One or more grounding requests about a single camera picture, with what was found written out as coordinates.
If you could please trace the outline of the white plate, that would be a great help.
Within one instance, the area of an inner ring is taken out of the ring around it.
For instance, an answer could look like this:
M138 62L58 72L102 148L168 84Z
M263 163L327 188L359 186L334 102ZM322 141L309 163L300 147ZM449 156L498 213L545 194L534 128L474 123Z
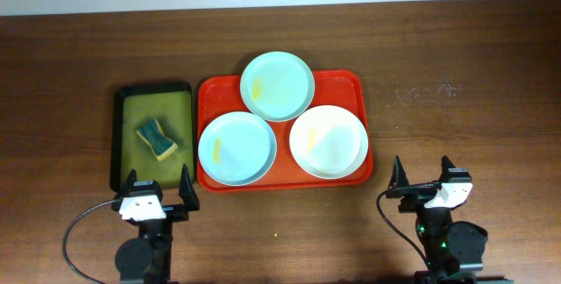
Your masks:
M363 123L335 105L320 105L302 113L291 128L288 143L297 165L324 180L354 173L369 150Z

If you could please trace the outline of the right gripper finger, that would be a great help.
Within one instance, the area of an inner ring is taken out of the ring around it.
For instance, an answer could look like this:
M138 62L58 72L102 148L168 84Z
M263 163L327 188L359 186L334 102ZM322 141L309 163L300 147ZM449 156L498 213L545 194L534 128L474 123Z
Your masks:
M442 172L440 174L439 180L443 183L453 182L455 179L455 166L451 162L448 156L444 155L441 159Z
M409 186L407 174L402 166L401 160L398 156L394 157L393 171L390 182L388 184L389 189L405 188Z

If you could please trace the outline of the pale green plate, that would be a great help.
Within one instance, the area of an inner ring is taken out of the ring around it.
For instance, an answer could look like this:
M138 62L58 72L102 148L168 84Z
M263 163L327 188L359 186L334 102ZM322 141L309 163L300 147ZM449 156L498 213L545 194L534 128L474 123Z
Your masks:
M245 67L240 80L240 95L246 108L271 122L301 115L310 106L315 90L309 66L286 52L257 56Z

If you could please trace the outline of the green and yellow sponge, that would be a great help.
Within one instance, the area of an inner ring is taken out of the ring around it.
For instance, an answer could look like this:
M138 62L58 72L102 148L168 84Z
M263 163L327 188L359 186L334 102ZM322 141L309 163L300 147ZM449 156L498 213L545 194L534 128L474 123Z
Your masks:
M136 133L149 146L158 161L163 161L178 149L178 145L165 135L157 119L145 122Z

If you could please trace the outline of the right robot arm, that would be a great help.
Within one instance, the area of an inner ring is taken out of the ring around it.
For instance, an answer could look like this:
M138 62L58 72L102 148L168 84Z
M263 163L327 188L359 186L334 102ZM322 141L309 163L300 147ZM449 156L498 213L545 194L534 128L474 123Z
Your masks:
M388 188L380 195L398 199L399 212L416 214L415 233L422 245L414 249L427 269L415 272L414 283L475 283L476 273L483 269L488 233L451 217L470 194L472 177L447 156L442 157L441 167L438 180L411 184L400 159L395 158Z

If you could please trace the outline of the light blue plate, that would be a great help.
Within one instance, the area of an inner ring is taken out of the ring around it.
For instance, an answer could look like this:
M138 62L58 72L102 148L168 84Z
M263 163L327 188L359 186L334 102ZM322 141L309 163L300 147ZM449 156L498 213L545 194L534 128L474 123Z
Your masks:
M249 112L233 111L212 120L202 131L198 157L204 172L231 187L259 181L272 167L277 140L272 127Z

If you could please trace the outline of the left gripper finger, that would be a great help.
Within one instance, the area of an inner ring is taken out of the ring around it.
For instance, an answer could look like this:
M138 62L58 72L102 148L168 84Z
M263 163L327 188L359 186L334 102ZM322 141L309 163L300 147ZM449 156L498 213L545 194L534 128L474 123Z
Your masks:
M134 183L136 181L137 181L137 173L134 169L132 169L129 172L124 184L119 188L114 199L122 200L123 198L127 197L130 194L131 188L134 186Z
M186 164L182 166L181 170L179 197L183 200L186 211L198 211L200 209L200 201L192 185Z

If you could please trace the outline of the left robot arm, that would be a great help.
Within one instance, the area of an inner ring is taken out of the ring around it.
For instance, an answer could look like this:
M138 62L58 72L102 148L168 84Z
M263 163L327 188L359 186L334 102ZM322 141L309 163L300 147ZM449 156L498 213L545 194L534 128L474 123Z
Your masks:
M181 203L164 205L160 184L138 181L137 173L130 171L111 206L124 221L138 228L138 235L120 245L115 255L121 283L171 281L173 225L188 221L188 214L200 209L187 166L181 170L179 197Z

